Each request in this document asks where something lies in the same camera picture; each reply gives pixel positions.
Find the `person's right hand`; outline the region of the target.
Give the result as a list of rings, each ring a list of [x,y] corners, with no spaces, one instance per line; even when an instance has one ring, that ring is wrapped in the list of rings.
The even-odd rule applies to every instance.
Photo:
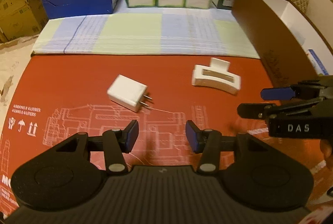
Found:
[[[332,145],[329,140],[320,141],[320,150],[323,153],[324,160],[326,161],[326,167],[328,169],[333,168],[333,155],[332,155]]]

